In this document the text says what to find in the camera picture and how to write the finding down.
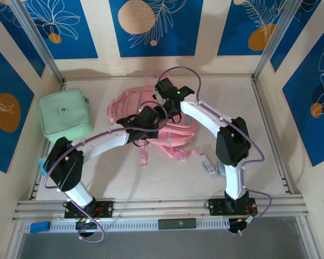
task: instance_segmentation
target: backpack strap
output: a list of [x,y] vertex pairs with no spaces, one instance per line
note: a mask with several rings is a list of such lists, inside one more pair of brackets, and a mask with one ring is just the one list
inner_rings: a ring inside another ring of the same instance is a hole
[[144,77],[144,86],[150,86],[149,77]]
[[138,141],[139,153],[140,153],[140,166],[147,166],[147,152],[145,150],[145,142],[142,140]]
[[182,150],[176,147],[166,147],[160,146],[160,148],[171,158],[175,158],[180,162],[186,162],[186,159],[191,155],[197,155],[198,151],[196,149],[193,150]]

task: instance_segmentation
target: metal frame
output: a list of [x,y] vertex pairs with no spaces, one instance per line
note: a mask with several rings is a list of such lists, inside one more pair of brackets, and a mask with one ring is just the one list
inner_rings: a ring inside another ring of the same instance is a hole
[[270,119],[271,115],[268,110],[268,105],[266,104],[265,97],[261,89],[261,85],[259,81],[254,80],[253,77],[251,77],[251,83],[252,83],[255,97],[257,99],[261,116],[263,118],[263,122],[270,141],[270,145],[276,160],[276,164],[281,175],[281,179],[285,181],[286,187],[288,188],[288,192],[290,192],[291,194],[300,194],[299,190],[296,187],[292,174],[289,168],[287,168],[286,164],[284,163],[282,154],[280,152],[280,148],[275,136],[276,128],[272,123],[272,120]]
[[254,70],[254,80],[259,78],[265,66],[270,62],[273,53],[280,44],[302,1],[303,0],[292,0],[287,3],[274,32],[272,33],[268,43],[266,44],[265,49],[263,50],[258,65]]
[[50,69],[53,76],[60,82],[63,83],[64,78],[61,75],[59,68],[57,67],[52,54],[50,53],[48,47],[46,46],[41,34],[36,28],[33,20],[28,14],[24,4],[21,0],[8,0],[10,8],[13,14],[16,16],[17,20],[21,24],[26,35],[32,42],[36,51],[42,58],[45,65]]
[[322,259],[324,254],[320,248],[318,239],[313,234],[313,226],[311,224],[309,216],[296,217],[296,221],[299,226],[301,238],[306,248],[306,253],[311,259]]
[[[10,7],[22,25],[25,33],[33,43],[39,55],[50,69],[53,76],[61,83],[64,89],[63,79],[49,49],[47,48],[43,38],[37,30],[33,20],[26,11],[23,3],[20,0],[8,0]],[[263,72],[265,66],[270,61],[271,56],[276,50],[278,44],[283,38],[290,22],[297,12],[302,0],[289,1],[285,11],[280,17],[280,20],[272,34],[261,59],[251,76],[253,91],[255,93],[257,103],[264,121],[264,125],[268,134],[268,138],[276,159],[276,164],[279,169],[282,181],[285,182],[287,188],[285,195],[273,195],[273,203],[271,208],[265,214],[269,216],[295,216],[300,233],[305,244],[309,258],[323,258],[322,251],[316,237],[313,235],[313,227],[309,221],[308,210],[295,186],[290,172],[284,164],[283,157],[278,147],[278,142],[275,137],[275,127],[271,120],[271,114],[267,109],[264,95],[257,79]],[[224,75],[224,76],[249,76],[249,75]],[[43,147],[42,156],[45,156],[49,149],[49,142],[46,141]],[[20,201],[17,204],[16,211],[13,216],[15,224],[9,248],[5,258],[16,258],[24,233],[29,231],[30,224],[35,221],[48,220],[52,223],[51,232],[58,233],[62,231],[75,231],[74,220],[64,219],[63,201],[35,201],[34,194],[36,193],[41,180],[39,168],[36,170],[34,183],[31,185],[27,201]],[[188,200],[117,200],[114,202],[114,211],[112,219],[101,219],[101,224],[106,231],[129,231],[131,230],[156,230],[156,220],[159,219],[184,219],[194,217],[197,219],[197,228],[213,229],[226,227],[226,222],[231,218],[210,216],[208,209],[204,207],[204,203],[210,197],[188,199]],[[256,196],[258,210],[261,212],[268,204],[268,199],[262,196]]]
[[[269,199],[265,196],[253,196],[258,211],[263,211]],[[189,200],[115,200],[112,219],[115,220],[158,220],[158,219],[184,219],[195,217],[197,219],[216,218],[210,216],[205,208],[205,202],[210,198],[204,197]],[[272,195],[273,203],[265,216],[307,216],[308,210],[302,195]],[[64,219],[64,201],[19,201],[12,221],[71,221]],[[219,216],[221,219],[230,219],[237,216]]]

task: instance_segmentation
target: mint green pouch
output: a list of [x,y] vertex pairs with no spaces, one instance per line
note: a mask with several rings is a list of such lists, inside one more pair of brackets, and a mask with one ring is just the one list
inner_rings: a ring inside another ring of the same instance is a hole
[[53,144],[61,137],[73,140],[93,130],[89,106],[77,88],[42,97],[37,107],[42,132]]

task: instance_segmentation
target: robotic arm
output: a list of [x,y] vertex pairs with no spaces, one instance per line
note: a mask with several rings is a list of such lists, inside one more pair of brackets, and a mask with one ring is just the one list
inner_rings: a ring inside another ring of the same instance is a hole
[[[178,89],[169,79],[163,79],[155,86],[154,98],[163,105],[168,118],[166,118],[166,114],[160,106],[154,108],[145,106],[139,114],[118,120],[109,129],[111,133],[102,137],[102,144],[94,147],[85,155],[81,151],[73,150],[67,156],[67,159],[64,158],[50,174],[60,191],[65,192],[72,201],[87,213],[92,214],[96,210],[98,202],[80,180],[83,164],[117,146],[126,145],[140,139],[158,137],[157,131],[143,132],[136,129],[118,131],[118,129],[143,128],[156,130],[158,129],[156,121],[165,121],[183,112],[204,125],[217,140],[215,151],[223,165],[227,180],[225,198],[218,204],[223,210],[218,212],[217,215],[244,214],[245,206],[252,204],[254,199],[248,197],[248,192],[240,184],[239,163],[248,156],[251,144],[239,132],[203,107],[213,110],[209,105],[201,100],[202,105],[199,105],[200,102],[197,101],[194,91],[187,86]],[[223,114],[220,114],[220,116],[227,121],[231,121],[248,135],[246,123],[242,118],[231,119]],[[60,138],[44,164],[46,172],[71,147],[70,141],[66,138]]]

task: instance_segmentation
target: white tabletop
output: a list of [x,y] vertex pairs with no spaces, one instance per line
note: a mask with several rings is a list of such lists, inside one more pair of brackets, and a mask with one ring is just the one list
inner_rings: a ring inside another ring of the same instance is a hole
[[[89,98],[93,111],[94,130],[86,137],[106,131],[111,123],[107,107],[113,98],[125,89],[142,86],[144,78],[125,77],[102,80],[68,81],[66,88],[77,87]],[[175,76],[172,81],[196,90],[198,81],[194,76]],[[156,78],[150,78],[151,84]],[[284,194],[275,158],[269,144],[264,123],[258,108],[249,77],[203,76],[200,97],[221,113],[232,118],[246,120],[250,137],[265,154],[263,163],[248,165],[245,184],[248,188],[269,194]],[[101,140],[83,147],[86,152]],[[213,166],[218,159],[215,154],[215,138],[203,126],[199,126],[193,142],[185,148],[196,148],[205,152]],[[92,195],[114,199],[181,199],[190,197],[222,196],[226,187],[223,176],[209,177],[198,156],[186,162],[169,158],[159,147],[147,147],[148,165],[140,166],[139,149],[133,144],[111,149],[90,160],[83,167],[82,181]],[[250,159],[259,155],[251,148]],[[64,200],[63,193],[47,190],[40,185],[37,200]]]

